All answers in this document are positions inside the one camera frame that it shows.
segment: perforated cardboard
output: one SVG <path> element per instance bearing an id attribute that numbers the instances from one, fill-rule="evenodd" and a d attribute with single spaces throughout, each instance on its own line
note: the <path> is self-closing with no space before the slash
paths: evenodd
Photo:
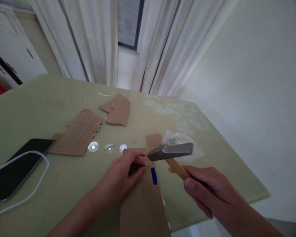
<path id="1" fill-rule="evenodd" d="M 66 133 L 56 133 L 53 136 L 56 142 L 48 152 L 82 156 L 102 123 L 102 119 L 95 116 L 91 110 L 80 111 L 74 120 L 66 123 L 69 127 Z"/>
<path id="2" fill-rule="evenodd" d="M 124 149 L 123 154 L 133 149 Z M 135 148 L 145 154 L 151 148 Z M 142 157 L 147 164 L 139 181 L 122 200 L 120 237 L 170 237 L 170 229 L 158 185 L 153 184 L 151 168 L 154 162 Z"/>

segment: green tablecloth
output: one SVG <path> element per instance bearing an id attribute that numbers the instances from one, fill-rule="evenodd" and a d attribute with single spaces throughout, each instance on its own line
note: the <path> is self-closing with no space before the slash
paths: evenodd
<path id="1" fill-rule="evenodd" d="M 146 147 L 146 135 L 163 135 L 166 130 L 188 134 L 205 152 L 191 165 L 217 168 L 247 202 L 269 197 L 266 188 L 194 103 L 52 75 L 41 75 L 0 96 L 0 165 L 29 139 L 51 139 L 55 133 L 64 133 L 66 122 L 80 110 L 90 109 L 106 117 L 98 106 L 117 92 L 131 100 L 127 126 L 104 123 L 93 138 L 99 144 L 98 150 L 87 150 L 83 157 L 48 154 L 50 168 L 36 194 L 0 215 L 0 236 L 46 235 L 97 184 L 111 161 L 121 155 L 122 144 L 128 148 Z M 115 146 L 104 150 L 107 144 Z M 41 161 L 17 192 L 0 202 L 0 210 L 27 197 L 45 166 Z M 165 161 L 156 162 L 171 231 L 206 220 L 184 191 L 182 180 L 167 169 Z M 117 203 L 103 213 L 86 235 L 118 236 L 119 208 Z"/>

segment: cardboard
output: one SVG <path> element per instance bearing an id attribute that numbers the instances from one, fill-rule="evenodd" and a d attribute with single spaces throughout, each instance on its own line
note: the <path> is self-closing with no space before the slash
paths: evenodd
<path id="1" fill-rule="evenodd" d="M 129 111 L 131 107 L 129 103 L 122 100 L 115 100 L 112 104 L 113 111 L 106 118 L 107 123 L 127 125 Z"/>
<path id="2" fill-rule="evenodd" d="M 129 104 L 131 102 L 123 94 L 118 93 L 116 96 L 114 96 L 113 99 L 109 100 L 107 103 L 105 103 L 103 105 L 100 105 L 99 109 L 101 109 L 107 113 L 112 113 L 113 112 L 112 103 L 113 103 L 113 101 L 117 101 L 117 100 L 124 101 L 127 104 Z"/>
<path id="3" fill-rule="evenodd" d="M 146 136 L 148 147 L 155 147 L 161 145 L 162 136 L 160 133 L 155 133 Z"/>
<path id="4" fill-rule="evenodd" d="M 74 120 L 66 123 L 69 127 L 67 132 L 53 136 L 56 141 L 48 152 L 82 156 L 102 123 L 102 119 L 95 116 L 91 110 L 80 111 Z"/>
<path id="5" fill-rule="evenodd" d="M 151 148 L 136 148 L 145 154 Z M 123 154 L 132 149 L 124 149 Z M 120 237 L 170 237 L 170 229 L 158 185 L 153 184 L 151 168 L 154 162 L 142 158 L 147 168 L 121 203 Z"/>

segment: blue tape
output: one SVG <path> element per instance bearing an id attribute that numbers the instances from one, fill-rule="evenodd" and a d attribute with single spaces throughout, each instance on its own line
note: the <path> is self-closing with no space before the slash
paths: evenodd
<path id="1" fill-rule="evenodd" d="M 156 174 L 155 168 L 151 168 L 151 176 L 152 176 L 152 181 L 154 185 L 157 185 L 158 181 L 157 181 L 157 174 Z"/>

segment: phone screen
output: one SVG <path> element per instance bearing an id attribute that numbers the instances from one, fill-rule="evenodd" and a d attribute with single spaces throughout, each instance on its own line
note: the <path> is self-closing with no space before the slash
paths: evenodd
<path id="1" fill-rule="evenodd" d="M 31 139 L 8 161 L 31 150 L 45 154 L 53 143 L 54 140 Z M 40 159 L 40 155 L 30 153 L 20 157 L 0 170 L 0 200 L 5 200 L 11 196 Z"/>

